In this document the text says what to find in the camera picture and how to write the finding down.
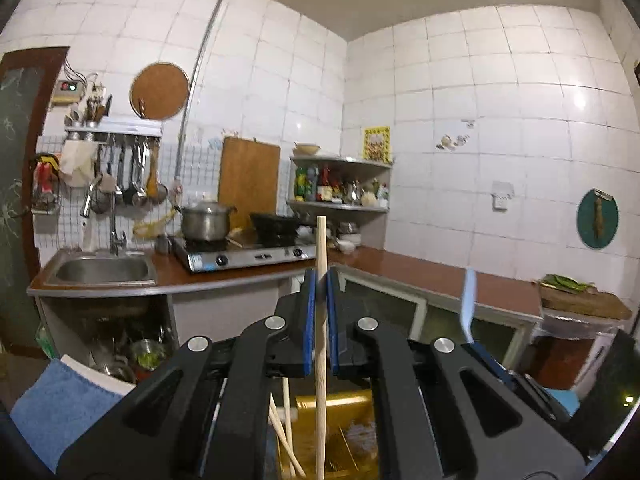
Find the green round wall board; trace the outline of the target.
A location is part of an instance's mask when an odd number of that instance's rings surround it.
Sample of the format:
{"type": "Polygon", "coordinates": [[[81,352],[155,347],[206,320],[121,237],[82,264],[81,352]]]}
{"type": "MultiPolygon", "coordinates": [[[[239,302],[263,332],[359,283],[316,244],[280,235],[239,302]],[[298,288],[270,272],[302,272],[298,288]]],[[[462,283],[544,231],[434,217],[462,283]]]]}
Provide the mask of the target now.
{"type": "Polygon", "coordinates": [[[577,209],[576,228],[582,242],[592,249],[611,244],[620,223],[615,198],[597,188],[585,194],[577,209]]]}

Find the yellow perforated utensil holder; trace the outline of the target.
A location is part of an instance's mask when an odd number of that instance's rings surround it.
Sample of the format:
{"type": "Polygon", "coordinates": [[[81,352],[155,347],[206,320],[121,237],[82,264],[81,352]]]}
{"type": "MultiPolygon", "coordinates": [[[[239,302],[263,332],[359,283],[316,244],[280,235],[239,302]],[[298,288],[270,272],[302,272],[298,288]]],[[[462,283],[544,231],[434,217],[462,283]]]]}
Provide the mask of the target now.
{"type": "MultiPolygon", "coordinates": [[[[284,427],[283,406],[277,408],[284,427]]],[[[316,474],[316,399],[296,396],[291,408],[293,451],[306,477],[292,478],[290,460],[277,437],[282,479],[314,479],[316,474]]],[[[326,396],[326,478],[377,479],[378,441],[372,393],[355,390],[326,396]]]]}

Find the dark framed glass door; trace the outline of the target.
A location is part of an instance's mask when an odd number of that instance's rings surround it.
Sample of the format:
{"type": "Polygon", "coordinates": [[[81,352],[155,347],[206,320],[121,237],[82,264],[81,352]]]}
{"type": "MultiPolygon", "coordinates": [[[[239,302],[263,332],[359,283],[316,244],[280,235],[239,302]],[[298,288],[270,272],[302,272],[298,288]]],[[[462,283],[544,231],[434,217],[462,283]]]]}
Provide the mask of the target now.
{"type": "Polygon", "coordinates": [[[17,356],[41,359],[40,316],[27,295],[40,271],[32,224],[32,167],[54,84],[68,49],[6,52],[1,60],[1,343],[17,356]]]}

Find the wooden crate with vegetables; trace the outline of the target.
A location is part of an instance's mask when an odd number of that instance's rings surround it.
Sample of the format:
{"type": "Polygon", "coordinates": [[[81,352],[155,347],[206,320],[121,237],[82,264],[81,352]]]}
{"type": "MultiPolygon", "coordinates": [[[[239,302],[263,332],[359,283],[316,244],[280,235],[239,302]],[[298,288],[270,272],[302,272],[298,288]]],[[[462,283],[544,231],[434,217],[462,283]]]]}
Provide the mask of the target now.
{"type": "Polygon", "coordinates": [[[631,310],[620,298],[610,292],[601,292],[593,284],[578,282],[559,274],[546,274],[536,281],[541,304],[544,308],[627,321],[631,310]]]}

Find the black wok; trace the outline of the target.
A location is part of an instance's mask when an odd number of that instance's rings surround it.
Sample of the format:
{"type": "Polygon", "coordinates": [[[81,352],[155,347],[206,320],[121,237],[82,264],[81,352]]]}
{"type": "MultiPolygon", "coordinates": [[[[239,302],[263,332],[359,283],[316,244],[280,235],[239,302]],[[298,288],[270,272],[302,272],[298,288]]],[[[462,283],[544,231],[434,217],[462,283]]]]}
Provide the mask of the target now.
{"type": "Polygon", "coordinates": [[[252,212],[253,223],[258,242],[264,246],[292,246],[298,237],[298,230],[308,226],[297,217],[279,216],[266,212],[252,212]]]}

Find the white wall socket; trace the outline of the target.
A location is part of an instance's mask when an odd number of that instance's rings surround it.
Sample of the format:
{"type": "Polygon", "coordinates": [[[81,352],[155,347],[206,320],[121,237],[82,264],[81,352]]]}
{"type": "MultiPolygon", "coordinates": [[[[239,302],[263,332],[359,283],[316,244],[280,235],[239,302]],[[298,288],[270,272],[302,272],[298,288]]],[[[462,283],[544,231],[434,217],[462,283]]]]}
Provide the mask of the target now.
{"type": "Polygon", "coordinates": [[[492,210],[507,211],[514,197],[514,187],[510,182],[494,181],[491,185],[492,210]]]}

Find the steel gas stove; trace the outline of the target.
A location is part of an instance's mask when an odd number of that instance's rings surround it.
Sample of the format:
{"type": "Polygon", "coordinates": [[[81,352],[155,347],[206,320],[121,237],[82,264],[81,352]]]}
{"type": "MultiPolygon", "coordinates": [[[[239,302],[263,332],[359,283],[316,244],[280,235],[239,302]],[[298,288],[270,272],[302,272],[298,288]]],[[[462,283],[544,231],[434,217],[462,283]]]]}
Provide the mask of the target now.
{"type": "Polygon", "coordinates": [[[317,249],[314,244],[242,247],[231,243],[230,240],[200,243],[181,237],[171,237],[170,241],[172,252],[191,273],[248,269],[255,266],[309,261],[316,258],[317,249]]]}

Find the steel sink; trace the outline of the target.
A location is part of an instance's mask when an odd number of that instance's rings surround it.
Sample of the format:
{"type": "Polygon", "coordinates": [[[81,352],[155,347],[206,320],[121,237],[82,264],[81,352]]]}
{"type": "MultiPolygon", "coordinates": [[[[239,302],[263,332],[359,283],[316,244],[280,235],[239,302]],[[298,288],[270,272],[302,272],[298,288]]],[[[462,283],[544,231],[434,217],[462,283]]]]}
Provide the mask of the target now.
{"type": "Polygon", "coordinates": [[[107,287],[155,285],[157,273],[143,252],[112,255],[106,252],[61,252],[44,281],[50,286],[107,287]]]}

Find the wooden cutting board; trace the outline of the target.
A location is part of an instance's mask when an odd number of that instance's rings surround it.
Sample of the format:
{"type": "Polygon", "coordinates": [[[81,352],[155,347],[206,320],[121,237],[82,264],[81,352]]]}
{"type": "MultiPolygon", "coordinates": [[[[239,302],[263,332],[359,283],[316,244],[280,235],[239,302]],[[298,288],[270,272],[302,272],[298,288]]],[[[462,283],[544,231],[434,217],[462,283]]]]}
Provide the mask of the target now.
{"type": "Polygon", "coordinates": [[[234,136],[224,138],[218,202],[234,207],[231,229],[251,228],[253,212],[276,212],[280,154],[277,145],[234,136]]]}

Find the round woven mat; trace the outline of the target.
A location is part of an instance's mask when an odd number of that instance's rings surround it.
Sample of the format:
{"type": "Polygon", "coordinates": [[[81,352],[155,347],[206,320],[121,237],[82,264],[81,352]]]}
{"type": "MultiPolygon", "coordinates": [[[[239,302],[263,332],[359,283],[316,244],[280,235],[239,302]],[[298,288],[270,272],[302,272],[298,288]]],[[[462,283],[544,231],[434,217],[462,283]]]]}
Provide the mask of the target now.
{"type": "Polygon", "coordinates": [[[179,66],[158,62],[146,66],[134,78],[129,103],[142,119],[166,120],[183,109],[189,92],[189,79],[179,66]]]}

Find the wall utensil rack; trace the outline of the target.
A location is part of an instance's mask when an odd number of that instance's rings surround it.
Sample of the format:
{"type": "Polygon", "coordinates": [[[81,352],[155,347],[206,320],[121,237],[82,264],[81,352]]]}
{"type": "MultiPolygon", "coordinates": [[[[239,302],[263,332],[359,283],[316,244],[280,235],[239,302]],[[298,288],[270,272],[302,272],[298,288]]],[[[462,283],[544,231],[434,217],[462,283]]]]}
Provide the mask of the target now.
{"type": "Polygon", "coordinates": [[[128,116],[103,117],[100,122],[87,122],[85,125],[73,122],[65,127],[65,132],[67,140],[91,142],[106,142],[110,136],[156,139],[163,135],[162,123],[158,120],[128,116]]]}

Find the blue textured table cloth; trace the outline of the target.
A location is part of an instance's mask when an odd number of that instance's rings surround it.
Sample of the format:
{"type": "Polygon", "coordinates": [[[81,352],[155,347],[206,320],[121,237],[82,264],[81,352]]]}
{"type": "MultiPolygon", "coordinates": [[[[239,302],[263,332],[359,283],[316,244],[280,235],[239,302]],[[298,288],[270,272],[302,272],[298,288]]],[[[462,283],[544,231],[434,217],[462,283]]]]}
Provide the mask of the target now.
{"type": "Polygon", "coordinates": [[[55,470],[66,448],[133,388],[66,354],[49,363],[10,416],[38,458],[55,470]]]}

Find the corner wall shelf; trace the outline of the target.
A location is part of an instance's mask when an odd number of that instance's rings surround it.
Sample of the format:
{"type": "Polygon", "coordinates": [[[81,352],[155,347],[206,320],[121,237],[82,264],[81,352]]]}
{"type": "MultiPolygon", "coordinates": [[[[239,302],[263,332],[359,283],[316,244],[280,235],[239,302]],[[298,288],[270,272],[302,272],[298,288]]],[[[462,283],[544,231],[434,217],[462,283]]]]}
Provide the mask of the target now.
{"type": "Polygon", "coordinates": [[[359,232],[361,244],[381,249],[390,213],[392,166],[333,155],[293,155],[284,203],[292,214],[314,221],[325,216],[333,234],[359,232]]]}

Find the wooden chopstick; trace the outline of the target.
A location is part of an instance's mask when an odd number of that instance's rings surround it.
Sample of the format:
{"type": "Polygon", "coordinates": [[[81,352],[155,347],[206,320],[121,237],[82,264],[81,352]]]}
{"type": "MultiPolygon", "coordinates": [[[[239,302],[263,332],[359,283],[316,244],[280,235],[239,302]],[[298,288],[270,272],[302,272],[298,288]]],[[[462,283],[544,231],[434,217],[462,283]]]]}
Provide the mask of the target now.
{"type": "Polygon", "coordinates": [[[288,438],[286,437],[285,430],[278,414],[277,405],[274,403],[273,396],[269,396],[269,420],[296,474],[300,478],[305,478],[305,471],[303,470],[302,465],[299,463],[297,457],[295,456],[292,445],[290,445],[290,442],[288,442],[288,438]]]}
{"type": "MultiPolygon", "coordinates": [[[[291,417],[291,398],[290,398],[290,381],[287,377],[282,378],[282,399],[284,411],[284,429],[288,446],[293,452],[293,434],[292,434],[292,417],[291,417]]],[[[292,478],[296,478],[296,468],[292,457],[290,456],[290,471],[292,478]]]]}
{"type": "Polygon", "coordinates": [[[326,319],[326,217],[317,217],[316,312],[314,312],[314,352],[316,352],[316,474],[326,476],[326,364],[328,364],[328,320],[326,319]]]}

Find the light blue plastic spoon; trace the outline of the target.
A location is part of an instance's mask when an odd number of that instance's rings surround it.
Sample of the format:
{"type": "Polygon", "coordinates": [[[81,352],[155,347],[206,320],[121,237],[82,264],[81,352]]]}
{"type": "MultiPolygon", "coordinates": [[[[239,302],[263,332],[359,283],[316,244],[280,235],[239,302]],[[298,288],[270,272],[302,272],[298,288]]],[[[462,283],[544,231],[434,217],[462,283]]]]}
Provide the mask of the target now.
{"type": "Polygon", "coordinates": [[[472,323],[476,304],[477,276],[476,272],[467,268],[465,270],[462,295],[460,298],[460,327],[468,344],[474,342],[472,323]]]}

